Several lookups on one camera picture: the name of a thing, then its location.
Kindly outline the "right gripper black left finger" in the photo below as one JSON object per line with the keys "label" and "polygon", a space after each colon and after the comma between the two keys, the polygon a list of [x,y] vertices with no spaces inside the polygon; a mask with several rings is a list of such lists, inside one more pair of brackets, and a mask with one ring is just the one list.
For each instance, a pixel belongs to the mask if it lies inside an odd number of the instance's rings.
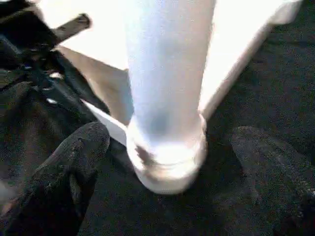
{"label": "right gripper black left finger", "polygon": [[109,143],[100,122],[85,124],[63,140],[1,216],[0,234],[77,235]]}

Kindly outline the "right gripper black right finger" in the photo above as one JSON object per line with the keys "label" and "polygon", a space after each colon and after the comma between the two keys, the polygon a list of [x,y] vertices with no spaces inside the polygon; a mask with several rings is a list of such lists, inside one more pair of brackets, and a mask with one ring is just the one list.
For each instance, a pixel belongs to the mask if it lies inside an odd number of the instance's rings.
{"label": "right gripper black right finger", "polygon": [[254,127],[231,134],[266,230],[275,236],[315,234],[315,167],[290,144]]}

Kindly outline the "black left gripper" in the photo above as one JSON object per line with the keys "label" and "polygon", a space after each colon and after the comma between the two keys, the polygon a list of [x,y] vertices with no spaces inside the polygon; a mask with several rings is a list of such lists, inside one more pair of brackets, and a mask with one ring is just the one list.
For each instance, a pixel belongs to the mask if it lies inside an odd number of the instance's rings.
{"label": "black left gripper", "polygon": [[34,11],[16,11],[0,17],[2,66],[12,66],[48,101],[78,115],[90,114],[84,102],[103,112],[108,107],[92,91],[81,72],[57,46],[91,26],[87,14],[79,14],[51,29]]}

